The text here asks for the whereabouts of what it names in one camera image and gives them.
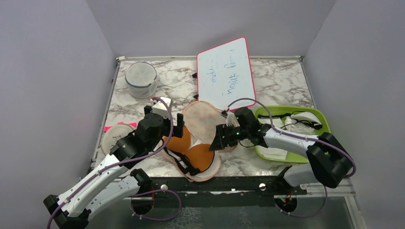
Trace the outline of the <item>orange bra with black straps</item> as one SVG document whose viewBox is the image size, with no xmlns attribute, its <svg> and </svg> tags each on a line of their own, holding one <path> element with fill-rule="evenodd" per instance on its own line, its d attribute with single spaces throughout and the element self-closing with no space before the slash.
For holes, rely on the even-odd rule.
<svg viewBox="0 0 405 229">
<path fill-rule="evenodd" d="M 166 144 L 165 155 L 174 160 L 174 165 L 185 175 L 195 176 L 206 171 L 214 161 L 214 151 L 209 150 L 208 144 L 192 144 L 192 135 L 186 126 L 183 136 L 163 138 Z"/>
</svg>

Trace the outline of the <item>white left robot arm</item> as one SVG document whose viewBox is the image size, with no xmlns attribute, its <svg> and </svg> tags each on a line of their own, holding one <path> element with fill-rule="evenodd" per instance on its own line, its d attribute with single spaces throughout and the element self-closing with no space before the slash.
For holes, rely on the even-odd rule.
<svg viewBox="0 0 405 229">
<path fill-rule="evenodd" d="M 183 114 L 177 114 L 173 124 L 172 114 L 156 113 L 145 107 L 145 116 L 137 128 L 118 139 L 102 162 L 75 186 L 60 195 L 49 195 L 43 203 L 50 213 L 47 228 L 55 222 L 60 229 L 84 229 L 97 212 L 109 205 L 130 197 L 155 193 L 152 180 L 143 169 L 134 166 L 143 159 L 163 150 L 166 136 L 183 135 Z"/>
</svg>

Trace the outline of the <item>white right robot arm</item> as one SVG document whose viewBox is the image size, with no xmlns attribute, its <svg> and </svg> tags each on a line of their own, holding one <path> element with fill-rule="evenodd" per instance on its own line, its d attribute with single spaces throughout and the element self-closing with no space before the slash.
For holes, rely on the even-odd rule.
<svg viewBox="0 0 405 229">
<path fill-rule="evenodd" d="M 237 109 L 234 115 L 239 125 L 217 125 L 209 147 L 211 151 L 223 150 L 248 139 L 255 146 L 286 150 L 308 160 L 305 165 L 286 167 L 277 175 L 275 188 L 281 194 L 287 194 L 301 184 L 317 182 L 336 188 L 344 178 L 356 172 L 353 158 L 331 133 L 303 135 L 272 123 L 263 124 L 247 107 Z"/>
</svg>

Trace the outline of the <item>floral mesh laundry bag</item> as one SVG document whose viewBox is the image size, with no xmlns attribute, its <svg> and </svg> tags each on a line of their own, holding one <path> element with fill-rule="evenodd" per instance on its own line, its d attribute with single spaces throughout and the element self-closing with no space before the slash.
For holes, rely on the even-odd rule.
<svg viewBox="0 0 405 229">
<path fill-rule="evenodd" d="M 226 119 L 221 115 L 221 110 L 214 107 L 209 102 L 197 101 L 187 105 L 183 112 L 184 126 L 187 127 L 192 135 L 192 144 L 208 144 L 210 145 L 215 137 L 215 128 L 217 125 L 226 124 Z M 234 125 L 238 126 L 238 122 L 234 119 Z M 220 153 L 231 152 L 235 147 L 225 150 L 214 151 L 214 161 L 212 165 L 204 172 L 195 176 L 185 175 L 174 165 L 174 160 L 169 159 L 163 151 L 161 154 L 164 159 L 172 163 L 176 169 L 190 182 L 204 182 L 213 178 L 220 170 L 222 158 Z"/>
</svg>

